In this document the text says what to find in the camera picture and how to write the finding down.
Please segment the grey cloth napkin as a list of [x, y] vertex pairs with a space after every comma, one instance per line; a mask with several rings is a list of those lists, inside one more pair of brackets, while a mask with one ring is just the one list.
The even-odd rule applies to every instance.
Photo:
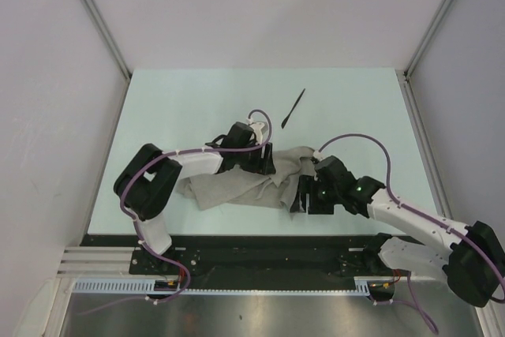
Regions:
[[299, 179], [313, 176], [314, 149], [301, 146], [273, 153], [274, 174], [253, 174], [239, 167], [221, 174], [201, 174], [178, 182], [176, 190], [196, 201], [200, 210], [222, 204], [262, 208], [290, 208], [295, 201]]

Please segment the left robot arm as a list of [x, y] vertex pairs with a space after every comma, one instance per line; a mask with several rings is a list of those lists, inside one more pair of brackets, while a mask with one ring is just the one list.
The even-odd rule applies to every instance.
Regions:
[[275, 173], [270, 122], [235, 122], [228, 133], [202, 148], [165, 153], [145, 144], [114, 183], [121, 210], [133, 220], [139, 244], [146, 248], [147, 264], [168, 272], [174, 264], [172, 239], [163, 210], [178, 181], [200, 174], [221, 174], [235, 167], [254, 173]]

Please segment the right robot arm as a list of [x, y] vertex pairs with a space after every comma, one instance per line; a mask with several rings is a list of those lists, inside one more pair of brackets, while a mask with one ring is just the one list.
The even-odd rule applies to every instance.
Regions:
[[333, 155], [312, 160], [313, 175], [302, 175], [291, 212], [330, 215], [340, 205], [352, 215], [386, 223], [414, 239], [379, 233], [365, 247], [364, 265], [373, 275], [387, 269], [412, 271], [445, 282], [466, 303], [483, 308], [504, 283], [504, 250], [494, 230], [430, 216], [396, 200], [382, 182], [355, 178]]

